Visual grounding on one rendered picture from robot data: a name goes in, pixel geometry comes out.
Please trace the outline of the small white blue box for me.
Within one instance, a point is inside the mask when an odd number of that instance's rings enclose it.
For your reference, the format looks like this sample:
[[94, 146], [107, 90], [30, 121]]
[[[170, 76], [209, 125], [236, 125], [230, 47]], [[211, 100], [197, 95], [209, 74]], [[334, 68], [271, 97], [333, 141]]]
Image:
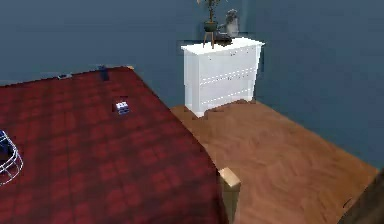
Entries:
[[128, 104], [125, 101], [116, 103], [115, 106], [119, 115], [126, 114], [129, 112]]

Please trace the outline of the houseplant on wooden stand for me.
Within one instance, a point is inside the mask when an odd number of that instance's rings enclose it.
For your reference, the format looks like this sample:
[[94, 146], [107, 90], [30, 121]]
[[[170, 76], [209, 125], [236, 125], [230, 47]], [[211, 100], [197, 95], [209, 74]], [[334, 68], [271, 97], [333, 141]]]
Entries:
[[211, 47], [215, 45], [215, 32], [217, 30], [218, 22], [215, 20], [215, 9], [221, 2], [221, 0], [196, 0], [198, 4], [203, 3], [209, 12], [209, 18], [204, 22], [204, 40], [203, 43], [206, 43], [207, 36], [211, 35]]

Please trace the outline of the red plaid bed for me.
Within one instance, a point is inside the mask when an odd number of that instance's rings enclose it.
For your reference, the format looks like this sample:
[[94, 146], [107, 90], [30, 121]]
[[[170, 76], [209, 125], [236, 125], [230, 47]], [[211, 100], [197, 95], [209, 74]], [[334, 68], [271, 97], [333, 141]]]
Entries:
[[204, 147], [133, 70], [108, 75], [0, 87], [24, 161], [0, 186], [0, 224], [229, 224]]

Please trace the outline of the white chest of drawers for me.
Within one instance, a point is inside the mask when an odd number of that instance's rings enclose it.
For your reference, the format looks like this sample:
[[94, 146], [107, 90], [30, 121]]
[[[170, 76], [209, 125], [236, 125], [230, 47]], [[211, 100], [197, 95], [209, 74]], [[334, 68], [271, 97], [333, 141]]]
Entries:
[[241, 37], [227, 46], [182, 46], [185, 106], [197, 117], [238, 100], [251, 101], [264, 43]]

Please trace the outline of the dark blue upright object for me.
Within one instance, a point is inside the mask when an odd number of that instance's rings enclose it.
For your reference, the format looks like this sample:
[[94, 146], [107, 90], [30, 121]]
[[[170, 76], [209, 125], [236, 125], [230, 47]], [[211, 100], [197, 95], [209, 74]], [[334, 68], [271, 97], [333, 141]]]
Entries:
[[98, 67], [99, 72], [100, 72], [100, 77], [103, 81], [108, 81], [109, 80], [109, 75], [108, 75], [108, 69], [106, 66], [101, 65]]

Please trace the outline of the black flat object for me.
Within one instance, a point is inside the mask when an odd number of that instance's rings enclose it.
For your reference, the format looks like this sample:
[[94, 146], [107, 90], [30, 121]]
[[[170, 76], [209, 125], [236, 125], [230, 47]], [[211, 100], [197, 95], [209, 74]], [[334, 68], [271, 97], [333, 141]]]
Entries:
[[232, 38], [227, 33], [215, 33], [215, 42], [219, 45], [226, 46], [232, 43]]

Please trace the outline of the dark brown furniture corner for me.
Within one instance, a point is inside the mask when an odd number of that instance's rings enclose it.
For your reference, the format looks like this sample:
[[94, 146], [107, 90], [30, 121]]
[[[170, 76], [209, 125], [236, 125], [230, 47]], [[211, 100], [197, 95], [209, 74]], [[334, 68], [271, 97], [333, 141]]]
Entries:
[[384, 224], [384, 168], [337, 224]]

